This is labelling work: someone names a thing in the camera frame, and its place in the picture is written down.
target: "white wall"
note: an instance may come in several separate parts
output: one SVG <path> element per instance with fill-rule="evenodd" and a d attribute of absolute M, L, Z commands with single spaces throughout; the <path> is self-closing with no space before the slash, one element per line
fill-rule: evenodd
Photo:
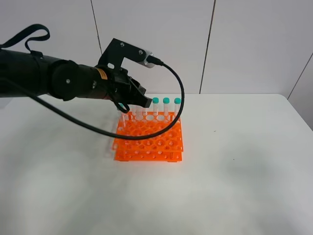
<path fill-rule="evenodd" d="M 102 50 L 113 37 L 152 51 L 181 76 L 186 93 L 199 93 L 213 0 L 92 0 Z M 179 93 L 165 69 L 123 66 L 149 93 Z"/>
<path fill-rule="evenodd" d="M 290 94 L 313 51 L 312 0 L 217 0 L 201 93 Z"/>
<path fill-rule="evenodd" d="M 289 102 L 303 120 L 313 129 L 313 59 L 303 71 L 290 95 Z"/>
<path fill-rule="evenodd" d="M 38 23 L 48 27 L 51 38 L 45 42 L 30 42 L 31 49 L 79 64 L 97 64 L 101 53 L 89 0 L 1 0 L 1 44 L 27 26 Z M 24 41 L 10 49 L 27 51 Z"/>

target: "orange test tube rack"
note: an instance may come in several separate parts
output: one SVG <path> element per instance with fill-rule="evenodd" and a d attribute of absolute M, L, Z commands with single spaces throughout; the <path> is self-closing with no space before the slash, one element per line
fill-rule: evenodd
<path fill-rule="evenodd" d="M 159 112 L 158 116 L 153 116 L 153 112 L 148 112 L 146 116 L 141 116 L 141 120 L 138 120 L 132 112 L 122 114 L 116 133 L 128 136 L 142 136 L 155 133 L 171 122 L 158 120 L 157 117 L 161 116 L 164 116 L 164 112 Z M 174 112 L 169 112 L 168 117 L 172 120 Z M 180 162 L 182 161 L 183 152 L 181 121 L 179 119 L 170 130 L 154 138 L 142 141 L 114 139 L 112 148 L 116 151 L 116 161 Z"/>

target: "screw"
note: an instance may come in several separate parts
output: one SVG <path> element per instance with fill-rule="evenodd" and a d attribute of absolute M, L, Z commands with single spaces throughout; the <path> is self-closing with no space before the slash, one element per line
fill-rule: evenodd
<path fill-rule="evenodd" d="M 96 85 L 97 85 L 97 82 L 96 82 L 96 81 L 93 81 L 93 83 L 92 83 L 92 88 L 94 89 L 94 88 L 96 87 Z"/>

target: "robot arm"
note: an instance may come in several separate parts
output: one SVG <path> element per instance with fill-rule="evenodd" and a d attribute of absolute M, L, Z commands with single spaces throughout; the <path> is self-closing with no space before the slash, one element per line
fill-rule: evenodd
<path fill-rule="evenodd" d="M 126 69 L 121 68 L 124 58 L 152 67 L 153 64 L 146 61 L 151 53 L 126 42 L 113 39 L 96 67 L 78 65 L 37 51 L 23 53 L 2 47 L 0 77 L 6 77 L 37 96 L 49 94 L 64 101 L 75 97 L 109 99 L 116 105 L 122 103 L 124 107 L 133 104 L 147 108 L 151 104 L 151 99 L 144 96 L 146 89 L 128 76 Z M 114 69 L 109 68 L 108 64 L 114 65 Z M 0 97 L 17 96 L 25 94 L 8 84 L 1 84 Z"/>
<path fill-rule="evenodd" d="M 45 30 L 47 34 L 26 40 L 25 47 L 30 53 L 5 49 L 39 29 Z M 78 65 L 70 60 L 45 56 L 39 51 L 31 50 L 28 46 L 29 41 L 45 41 L 49 37 L 49 30 L 45 26 L 33 24 L 0 45 L 0 97 L 28 96 L 77 125 L 102 135 L 125 140 L 144 140 L 156 137 L 171 129 L 178 121 L 184 106 L 183 84 L 177 73 L 161 60 L 153 57 L 151 52 L 113 39 L 100 57 L 98 65 L 90 67 Z M 154 65 L 164 66 L 179 82 L 180 110 L 168 126 L 156 133 L 145 136 L 123 136 L 110 133 L 83 123 L 37 97 L 49 94 L 64 101 L 75 97 L 109 99 L 124 113 L 130 110 L 129 104 L 148 108 L 152 100 L 144 95 L 146 89 L 128 76 L 128 71 L 121 67 L 124 58 L 148 68 Z"/>

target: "black cable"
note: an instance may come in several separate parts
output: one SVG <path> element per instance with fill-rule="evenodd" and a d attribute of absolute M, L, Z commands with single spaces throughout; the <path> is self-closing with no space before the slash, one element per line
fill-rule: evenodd
<path fill-rule="evenodd" d="M 25 88 L 21 87 L 20 85 L 18 85 L 17 83 L 7 79 L 7 78 L 0 78 L 0 81 L 3 80 L 5 82 L 7 82 L 10 86 L 16 88 L 17 90 L 19 90 L 20 92 L 24 93 L 26 96 L 30 97 L 31 99 L 35 100 L 36 102 L 40 103 L 41 105 L 45 106 L 46 108 L 50 109 L 51 111 L 55 112 L 56 114 L 62 116 L 63 118 L 79 125 L 79 126 L 82 126 L 82 127 L 85 127 L 86 129 L 89 129 L 91 131 L 94 131 L 96 133 L 99 133 L 101 135 L 105 135 L 105 136 L 109 136 L 109 137 L 113 137 L 113 138 L 118 138 L 118 139 L 124 139 L 124 140 L 144 140 L 144 139 L 149 139 L 149 138 L 153 138 L 153 137 L 156 137 L 158 135 L 161 135 L 163 134 L 164 132 L 168 131 L 169 129 L 171 129 L 175 123 L 178 121 L 181 113 L 182 113 L 182 110 L 183 110 L 183 107 L 184 107 L 184 101 L 185 101 L 185 92 L 184 92 L 184 87 L 183 87 L 183 84 L 181 82 L 181 79 L 180 77 L 178 76 L 178 74 L 171 68 L 169 67 L 167 64 L 164 64 L 162 61 L 160 61 L 159 59 L 155 58 L 155 57 L 152 57 L 152 56 L 149 56 L 148 57 L 149 59 L 149 62 L 151 63 L 154 63 L 156 65 L 160 65 L 160 66 L 164 66 L 165 68 L 167 68 L 177 79 L 177 81 L 179 82 L 179 85 L 180 85 L 180 90 L 181 90 L 181 105 L 180 105 L 180 109 L 177 113 L 177 116 L 174 118 L 174 120 L 167 126 L 165 127 L 164 129 L 158 131 L 158 132 L 155 132 L 155 133 L 152 133 L 152 134 L 149 134 L 149 135 L 145 135 L 145 136 L 124 136 L 124 135 L 119 135 L 119 134 L 116 134 L 116 133 L 112 133 L 112 132 L 108 132 L 108 131 L 104 131 L 104 130 L 101 130 L 99 128 L 96 128 L 94 126 L 91 126 L 91 125 L 88 125 L 80 120 L 77 120 L 75 119 L 74 117 L 64 113 L 63 111 L 59 110 L 58 108 L 54 107 L 53 105 L 45 102 L 44 100 L 38 98 L 37 96 L 35 96 L 34 94 L 32 94 L 30 91 L 26 90 Z"/>

